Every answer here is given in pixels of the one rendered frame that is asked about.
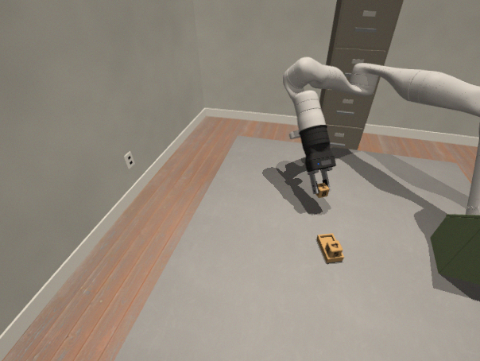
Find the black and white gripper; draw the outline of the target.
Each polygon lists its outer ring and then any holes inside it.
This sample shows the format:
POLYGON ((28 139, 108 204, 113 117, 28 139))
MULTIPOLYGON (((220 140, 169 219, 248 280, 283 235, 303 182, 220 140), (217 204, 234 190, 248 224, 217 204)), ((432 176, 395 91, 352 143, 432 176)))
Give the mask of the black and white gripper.
POLYGON ((315 173, 322 173, 323 183, 331 190, 327 171, 335 167, 335 157, 330 149, 327 125, 321 109, 314 108, 297 115, 298 130, 290 132, 290 139, 301 138, 306 155, 305 165, 310 176, 313 194, 319 193, 315 173), (322 169, 322 170, 321 170, 322 169))

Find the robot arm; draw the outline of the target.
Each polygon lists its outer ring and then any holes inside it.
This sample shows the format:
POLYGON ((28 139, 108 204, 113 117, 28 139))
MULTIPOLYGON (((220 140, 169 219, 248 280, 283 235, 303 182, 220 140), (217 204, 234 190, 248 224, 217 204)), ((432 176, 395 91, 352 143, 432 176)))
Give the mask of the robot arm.
MULTIPOLYGON (((348 82, 338 68, 322 65, 311 57, 304 57, 285 71, 283 83, 294 103, 297 116, 306 110, 321 109, 316 92, 304 91, 304 86, 308 83, 313 88, 370 96, 374 93, 379 76, 387 80, 407 101, 462 111, 480 117, 480 87, 442 72, 360 63, 353 67, 348 82)), ((478 150, 466 215, 480 215, 480 123, 478 150)))

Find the small wooden tray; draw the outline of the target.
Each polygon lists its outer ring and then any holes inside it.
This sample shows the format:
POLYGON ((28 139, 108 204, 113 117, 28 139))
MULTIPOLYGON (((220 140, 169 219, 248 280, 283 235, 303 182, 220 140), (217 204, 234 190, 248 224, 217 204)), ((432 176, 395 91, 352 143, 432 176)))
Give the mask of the small wooden tray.
POLYGON ((325 258, 326 263, 328 263, 328 262, 340 262, 344 259, 343 253, 341 253, 341 255, 338 256, 338 257, 331 257, 331 258, 329 258, 328 255, 327 255, 327 252, 325 250, 325 246, 326 246, 327 242, 336 241, 333 233, 332 234, 325 234, 325 235, 317 235, 317 241, 318 241, 319 247, 320 247, 320 249, 323 253, 323 256, 325 258))

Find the wooden number cube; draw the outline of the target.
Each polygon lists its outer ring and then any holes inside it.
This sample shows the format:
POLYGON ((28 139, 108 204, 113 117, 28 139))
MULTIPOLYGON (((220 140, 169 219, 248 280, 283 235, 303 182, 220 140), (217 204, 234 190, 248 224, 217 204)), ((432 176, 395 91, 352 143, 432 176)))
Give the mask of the wooden number cube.
POLYGON ((338 257, 343 252, 343 249, 338 240, 327 242, 327 245, 325 246, 325 250, 329 258, 338 257))
POLYGON ((325 197, 329 193, 329 188, 325 183, 318 184, 319 193, 316 194, 318 198, 325 197))

